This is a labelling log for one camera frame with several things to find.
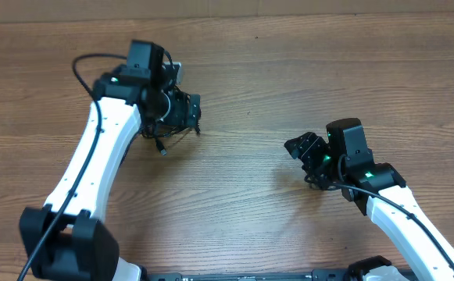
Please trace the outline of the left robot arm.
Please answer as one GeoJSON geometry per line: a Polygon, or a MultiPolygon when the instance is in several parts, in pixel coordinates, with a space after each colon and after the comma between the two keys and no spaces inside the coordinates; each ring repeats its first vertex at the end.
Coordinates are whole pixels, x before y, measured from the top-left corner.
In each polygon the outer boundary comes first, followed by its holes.
{"type": "Polygon", "coordinates": [[[62,179],[41,208],[25,208],[19,221],[27,252],[21,275],[46,280],[146,280],[125,261],[105,226],[116,174],[137,137],[163,138],[198,130],[200,97],[179,85],[183,67],[162,46],[134,40],[112,71],[86,86],[86,127],[62,179]]]}

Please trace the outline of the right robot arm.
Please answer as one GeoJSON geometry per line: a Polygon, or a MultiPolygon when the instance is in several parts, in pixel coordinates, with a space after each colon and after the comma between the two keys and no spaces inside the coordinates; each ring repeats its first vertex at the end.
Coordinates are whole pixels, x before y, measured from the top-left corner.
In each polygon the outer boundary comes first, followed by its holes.
{"type": "Polygon", "coordinates": [[[416,202],[389,163],[376,163],[357,118],[335,120],[327,136],[314,132],[287,140],[302,161],[305,181],[317,190],[340,190],[396,246],[418,280],[454,280],[454,248],[416,202]]]}

